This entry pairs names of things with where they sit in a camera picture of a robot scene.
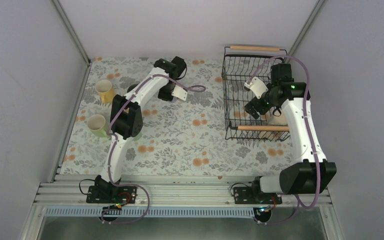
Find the cream illustrated mug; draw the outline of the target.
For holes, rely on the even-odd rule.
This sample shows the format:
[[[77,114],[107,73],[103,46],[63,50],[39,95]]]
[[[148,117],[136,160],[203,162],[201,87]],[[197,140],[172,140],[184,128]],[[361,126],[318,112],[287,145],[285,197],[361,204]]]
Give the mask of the cream illustrated mug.
[[[288,122],[286,117],[281,114],[280,116],[274,116],[270,112],[265,115],[267,125],[271,126],[287,126]],[[261,131],[259,137],[262,139],[268,139],[270,141],[279,139],[285,132],[284,131]]]

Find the yellow mug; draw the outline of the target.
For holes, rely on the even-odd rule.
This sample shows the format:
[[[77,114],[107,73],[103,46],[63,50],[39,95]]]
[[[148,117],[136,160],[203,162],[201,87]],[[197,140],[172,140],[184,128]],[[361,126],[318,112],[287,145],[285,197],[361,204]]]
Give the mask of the yellow mug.
[[[111,81],[103,79],[95,84],[95,91],[98,93],[103,104],[111,104],[116,95]]]

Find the light green mug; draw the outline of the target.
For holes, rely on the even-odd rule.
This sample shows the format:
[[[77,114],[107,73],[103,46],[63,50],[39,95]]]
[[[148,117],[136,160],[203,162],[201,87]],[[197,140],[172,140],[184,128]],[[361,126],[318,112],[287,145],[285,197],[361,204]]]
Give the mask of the light green mug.
[[[99,138],[109,138],[108,128],[109,124],[106,118],[101,114],[92,115],[87,121],[86,125],[92,134]]]

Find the dark green mug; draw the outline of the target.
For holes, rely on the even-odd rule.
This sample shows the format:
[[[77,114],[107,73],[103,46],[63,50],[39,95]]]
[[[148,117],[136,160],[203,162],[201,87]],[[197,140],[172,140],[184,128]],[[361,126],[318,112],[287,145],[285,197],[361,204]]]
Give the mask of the dark green mug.
[[[131,86],[129,86],[128,88],[127,88],[127,93],[129,93],[130,91],[132,91],[134,88],[136,88],[138,86],[138,84],[133,84],[133,85],[131,85]]]

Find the green plastic tumbler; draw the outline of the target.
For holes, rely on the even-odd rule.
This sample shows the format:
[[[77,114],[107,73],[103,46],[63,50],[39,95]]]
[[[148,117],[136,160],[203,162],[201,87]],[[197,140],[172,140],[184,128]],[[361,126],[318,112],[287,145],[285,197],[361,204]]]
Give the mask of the green plastic tumbler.
[[[140,140],[142,137],[142,131],[140,131],[134,138],[133,138],[133,141],[138,141]]]

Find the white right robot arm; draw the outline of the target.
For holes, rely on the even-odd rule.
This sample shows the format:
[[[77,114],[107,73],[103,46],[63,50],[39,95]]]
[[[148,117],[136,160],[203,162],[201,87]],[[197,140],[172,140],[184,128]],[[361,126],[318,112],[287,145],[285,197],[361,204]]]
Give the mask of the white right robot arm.
[[[253,75],[244,83],[244,88],[254,94],[245,111],[257,119],[269,110],[280,109],[287,121],[296,163],[278,175],[259,178],[259,184],[250,191],[258,204],[269,199],[270,193],[320,194],[337,172],[336,164],[327,161],[318,141],[307,84],[294,80],[288,63],[272,65],[270,79],[265,84]]]

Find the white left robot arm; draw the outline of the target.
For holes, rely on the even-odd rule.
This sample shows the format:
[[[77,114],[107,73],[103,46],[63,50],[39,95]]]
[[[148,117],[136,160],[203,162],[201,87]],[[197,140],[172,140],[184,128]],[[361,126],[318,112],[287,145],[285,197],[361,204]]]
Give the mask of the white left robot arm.
[[[119,197],[120,190],[115,183],[121,178],[120,161],[126,155],[129,143],[143,128],[141,108],[153,95],[167,102],[186,100],[188,89],[178,82],[186,71],[187,64],[183,58],[176,56],[171,61],[161,58],[144,80],[130,87],[126,94],[114,97],[108,132],[112,147],[108,153],[107,169],[94,181],[104,201],[111,203]]]

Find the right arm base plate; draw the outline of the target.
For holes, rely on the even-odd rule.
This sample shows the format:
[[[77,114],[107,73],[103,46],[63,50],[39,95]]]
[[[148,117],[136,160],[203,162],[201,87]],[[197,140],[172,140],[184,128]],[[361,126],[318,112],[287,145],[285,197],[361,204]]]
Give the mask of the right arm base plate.
[[[275,193],[254,191],[249,186],[234,186],[231,194],[237,205],[280,205],[283,203],[281,196]]]

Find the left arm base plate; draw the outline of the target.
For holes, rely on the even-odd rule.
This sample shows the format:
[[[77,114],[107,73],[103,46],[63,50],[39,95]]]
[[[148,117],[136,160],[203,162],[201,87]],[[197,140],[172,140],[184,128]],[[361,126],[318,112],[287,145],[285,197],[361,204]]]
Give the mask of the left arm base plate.
[[[110,186],[107,189],[90,186],[86,196],[86,202],[88,204],[134,204],[136,195],[136,186]]]

